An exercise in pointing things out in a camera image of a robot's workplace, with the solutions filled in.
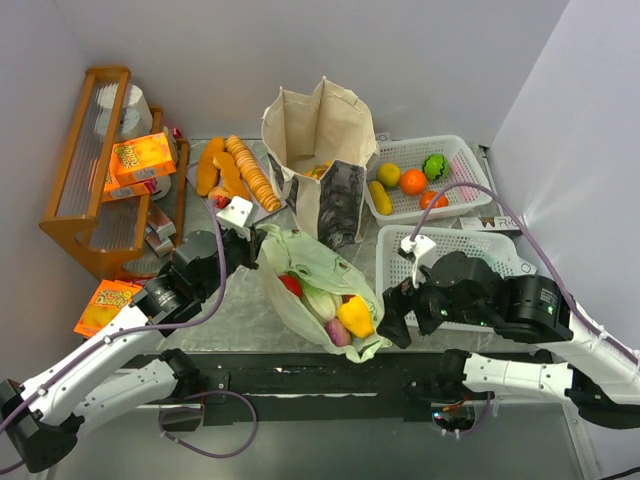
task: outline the red tomato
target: red tomato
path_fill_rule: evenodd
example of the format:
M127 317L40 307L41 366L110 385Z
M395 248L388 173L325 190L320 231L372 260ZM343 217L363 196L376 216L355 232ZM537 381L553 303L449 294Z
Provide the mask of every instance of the red tomato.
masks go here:
M293 293L296 297L302 298L302 287L295 277L292 277L291 275L280 275L278 278L282 283L284 283L287 290Z
M435 197L437 193L438 192L434 192L433 190L427 190L426 192L424 192L420 197L420 208L422 210L427 208L427 205L429 205L429 203L431 202L431 200L433 200L433 197ZM449 205L449 200L447 200L447 197L443 195L438 199L438 201L433 206L433 208L446 207L448 205Z

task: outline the basket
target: basket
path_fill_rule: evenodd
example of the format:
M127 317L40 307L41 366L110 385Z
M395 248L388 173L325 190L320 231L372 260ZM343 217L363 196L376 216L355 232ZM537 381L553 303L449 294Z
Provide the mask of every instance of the basket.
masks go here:
M429 182L427 189L438 191L442 187L463 181L478 183L483 187L491 188L475 155L464 140L456 135L441 135L438 137L381 143L378 165L389 162L398 165L403 172L410 168L422 170L425 159L434 153L441 153L447 157L450 173L447 178ZM369 170L367 174L368 182L376 179L377 171L376 167ZM405 195L400 190L400 187L388 189L387 193L391 197L393 211L391 215L381 215L373 204L369 189L365 189L365 200L369 204L369 208L378 225L383 227L385 225L418 223L418 219L422 215L422 209L419 205L420 196ZM454 188L445 195L449 200L449 206L431 210L429 212L429 220L463 215L469 210L486 205L491 201L487 194L467 187Z
M400 241L409 236L413 227L389 225L380 230L376 247L376 295L382 293L411 276L411 263L398 254ZM436 242L436 256L440 258L453 251L461 251L469 257L485 260L491 269L501 277L529 275L536 272L536 267L518 257L516 247L506 236L499 233L451 230L447 228L423 227L422 235ZM407 325L418 326L415 315L406 317ZM474 332L491 331L488 327L444 322L440 328L449 330L466 330Z

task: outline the wall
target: wall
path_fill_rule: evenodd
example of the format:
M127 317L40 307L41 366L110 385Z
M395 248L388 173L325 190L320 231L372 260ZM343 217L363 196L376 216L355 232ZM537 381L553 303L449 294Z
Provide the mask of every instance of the wall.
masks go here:
M490 150L498 190L587 311L640 348L640 4L572 0ZM603 474L639 431L591 427Z
M0 379L24 380L79 344L72 327L96 287L38 228L85 64L51 0L11 0L0 65ZM0 466L16 458L3 435Z
M192 138L260 134L326 75L396 138L489 145L567 0L55 0L88 60L125 63Z

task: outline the gray table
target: gray table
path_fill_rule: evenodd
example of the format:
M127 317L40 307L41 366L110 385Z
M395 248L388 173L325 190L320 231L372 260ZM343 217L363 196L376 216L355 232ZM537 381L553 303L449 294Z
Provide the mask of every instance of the gray table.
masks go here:
M207 140L192 140L190 163L197 162ZM248 141L249 147L259 160L264 161L266 150L260 141ZM472 146L479 157L483 152ZM171 193L161 207L171 214ZM194 230L212 230L213 224L201 199L191 186L187 188L185 233ZM500 215L493 203L468 215ZM284 209L269 217L266 222L283 228L295 228L295 221L289 209ZM459 222L455 218L428 222L429 226L455 228ZM360 269L371 286L375 285L375 249L380 227L375 222L368 207L364 208L362 234L364 241L338 251L345 259ZM420 337L416 328L410 328L413 344L409 351L441 352L448 348L470 351L530 351L530 346L504 340L492 333L439 330L428 337ZM323 352L323 349L309 343L304 338L285 327L271 307L260 288L255 272L240 268L229 278L227 293L218 313L201 326L178 330L161 342L158 350L180 348L185 352Z

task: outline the orange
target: orange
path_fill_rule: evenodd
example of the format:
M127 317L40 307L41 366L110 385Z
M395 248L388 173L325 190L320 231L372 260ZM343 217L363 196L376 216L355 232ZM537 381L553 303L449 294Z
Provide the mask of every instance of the orange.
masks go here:
M424 210L427 208L427 205L433 200L433 197L436 196L438 192L434 192L433 190L427 190L420 197L420 208ZM449 206L449 200L444 195L438 199L433 208L447 207Z
M407 170L400 177L400 188L407 195L420 195L427 188L427 177L415 168Z

